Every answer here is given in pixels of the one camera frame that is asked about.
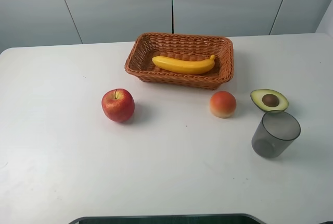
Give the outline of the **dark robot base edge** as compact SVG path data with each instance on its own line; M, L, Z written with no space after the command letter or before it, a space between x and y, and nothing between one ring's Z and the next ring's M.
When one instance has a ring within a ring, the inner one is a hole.
M264 223L247 214L198 214L198 215L157 215L157 216L109 216L80 217L70 223Z

